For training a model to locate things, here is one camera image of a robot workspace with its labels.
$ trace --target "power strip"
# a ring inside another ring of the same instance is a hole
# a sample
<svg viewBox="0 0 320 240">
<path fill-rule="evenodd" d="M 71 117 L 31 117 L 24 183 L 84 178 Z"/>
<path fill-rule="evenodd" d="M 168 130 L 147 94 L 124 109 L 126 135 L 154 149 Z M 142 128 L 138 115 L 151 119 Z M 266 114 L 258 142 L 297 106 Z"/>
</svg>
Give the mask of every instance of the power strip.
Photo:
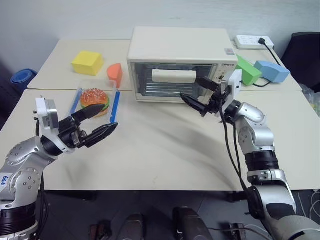
<svg viewBox="0 0 320 240">
<path fill-rule="evenodd" d="M 264 45 L 258 43 L 259 39 L 263 38 L 265 44 L 272 49 L 275 45 L 268 36 L 245 36 L 238 35 L 234 41 L 238 49 L 251 49 L 251 50 L 268 50 Z"/>
</svg>

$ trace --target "yellow sponge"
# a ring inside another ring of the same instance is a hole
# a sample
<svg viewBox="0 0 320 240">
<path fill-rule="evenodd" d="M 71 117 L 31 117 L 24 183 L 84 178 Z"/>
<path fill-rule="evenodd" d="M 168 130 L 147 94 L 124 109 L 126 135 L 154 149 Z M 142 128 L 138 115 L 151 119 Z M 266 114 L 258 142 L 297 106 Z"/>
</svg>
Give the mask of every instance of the yellow sponge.
<svg viewBox="0 0 320 240">
<path fill-rule="evenodd" d="M 81 51 L 71 64 L 76 73 L 95 76 L 103 66 L 104 60 L 98 52 Z"/>
</svg>

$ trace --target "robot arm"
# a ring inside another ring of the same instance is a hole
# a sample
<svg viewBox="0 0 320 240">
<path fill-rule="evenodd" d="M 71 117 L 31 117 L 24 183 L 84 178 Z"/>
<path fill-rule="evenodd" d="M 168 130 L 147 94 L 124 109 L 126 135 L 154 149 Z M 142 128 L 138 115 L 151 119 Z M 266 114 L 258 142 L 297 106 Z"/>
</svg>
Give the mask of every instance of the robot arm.
<svg viewBox="0 0 320 240">
<path fill-rule="evenodd" d="M 246 195 L 250 214 L 261 220 L 276 240 L 320 239 L 320 226 L 309 218 L 298 216 L 297 207 L 286 180 L 279 168 L 274 147 L 274 135 L 267 126 L 266 116 L 248 103 L 234 100 L 241 81 L 241 70 L 224 79 L 222 86 L 206 78 L 196 82 L 213 91 L 208 104 L 181 93 L 181 98 L 200 112 L 220 117 L 220 103 L 227 123 L 235 124 L 238 142 L 248 168 L 247 179 L 251 186 Z"/>
<path fill-rule="evenodd" d="M 0 239 L 34 239 L 38 228 L 35 209 L 44 169 L 62 153 L 91 147 L 109 136 L 118 123 L 102 125 L 90 135 L 80 129 L 81 122 L 97 115 L 105 106 L 88 106 L 58 121 L 53 100 L 36 99 L 42 136 L 17 144 L 8 153 L 0 170 Z"/>
</svg>

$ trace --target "table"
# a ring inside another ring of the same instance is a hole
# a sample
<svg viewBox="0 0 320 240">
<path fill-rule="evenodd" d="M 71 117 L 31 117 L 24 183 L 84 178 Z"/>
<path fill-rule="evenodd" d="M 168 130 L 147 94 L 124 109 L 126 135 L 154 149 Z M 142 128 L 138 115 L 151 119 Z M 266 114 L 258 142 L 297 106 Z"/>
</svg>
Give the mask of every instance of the table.
<svg viewBox="0 0 320 240">
<path fill-rule="evenodd" d="M 54 99 L 61 120 L 74 94 L 26 90 L 0 133 L 0 164 L 14 145 L 35 135 L 36 97 Z M 267 115 L 290 187 L 319 189 L 320 120 L 303 94 L 244 91 L 237 100 L 258 106 Z M 202 118 L 185 104 L 136 102 L 132 92 L 123 91 L 117 120 L 118 128 L 103 142 L 63 154 L 48 166 L 45 189 L 241 190 L 218 118 L 210 114 Z M 228 130 L 233 149 L 232 127 Z M 246 172 L 242 154 L 240 158 Z"/>
<path fill-rule="evenodd" d="M 42 66 L 38 75 L 28 85 L 29 89 L 44 90 L 76 90 L 83 80 L 105 81 L 107 79 L 107 68 L 116 63 L 121 63 L 123 70 L 122 83 L 120 91 L 131 91 L 132 86 L 129 78 L 127 65 L 127 53 L 130 46 L 130 40 L 73 40 L 61 39 L 55 49 Z M 275 62 L 272 55 L 267 50 L 239 50 L 234 47 L 237 54 L 251 60 L 264 60 Z M 78 74 L 73 71 L 72 60 L 82 50 L 101 53 L 104 57 L 104 65 L 97 76 Z M 258 84 L 265 83 L 264 79 L 259 79 Z M 283 83 L 269 84 L 260 88 L 256 86 L 243 85 L 242 91 L 301 91 L 298 83 L 291 75 Z"/>
</svg>

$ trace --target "toy hamburger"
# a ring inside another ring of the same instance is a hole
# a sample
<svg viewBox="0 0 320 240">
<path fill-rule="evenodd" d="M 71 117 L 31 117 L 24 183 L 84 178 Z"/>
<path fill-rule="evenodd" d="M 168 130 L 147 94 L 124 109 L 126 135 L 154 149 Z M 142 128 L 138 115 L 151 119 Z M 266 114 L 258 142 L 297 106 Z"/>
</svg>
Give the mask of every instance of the toy hamburger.
<svg viewBox="0 0 320 240">
<path fill-rule="evenodd" d="M 89 88 L 81 94 L 80 104 L 83 109 L 93 104 L 104 104 L 105 107 L 99 114 L 95 116 L 100 117 L 107 114 L 110 100 L 108 95 L 104 91 L 98 88 Z"/>
</svg>

